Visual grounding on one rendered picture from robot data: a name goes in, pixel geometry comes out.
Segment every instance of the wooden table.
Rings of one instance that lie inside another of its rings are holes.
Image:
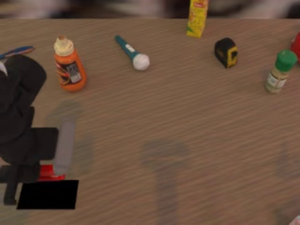
[[[75,211],[15,211],[14,225],[287,225],[299,206],[300,68],[282,93],[263,83],[296,20],[208,20],[201,39],[186,20],[1,20],[2,52],[34,45],[48,72],[34,105],[36,127],[76,119],[68,179]],[[89,75],[86,88],[59,86],[53,43],[64,33]],[[151,58],[133,69],[120,34]],[[231,37],[239,63],[224,69],[214,43]]]

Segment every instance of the green cap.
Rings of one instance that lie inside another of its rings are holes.
[[[281,72],[290,71],[298,61],[295,53],[290,50],[283,50],[277,55],[275,67]]]

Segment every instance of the yellow box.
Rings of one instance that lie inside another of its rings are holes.
[[[187,35],[200,38],[207,16],[209,0],[191,0],[187,24]]]

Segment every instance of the tape measure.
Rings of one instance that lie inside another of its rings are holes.
[[[228,37],[217,41],[215,44],[215,56],[225,68],[236,65],[238,61],[238,48],[235,42]]]

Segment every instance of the spice jar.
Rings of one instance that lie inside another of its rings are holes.
[[[265,88],[269,93],[279,93],[282,90],[289,72],[297,60],[296,54],[290,50],[283,50],[278,53],[275,65],[265,83]]]

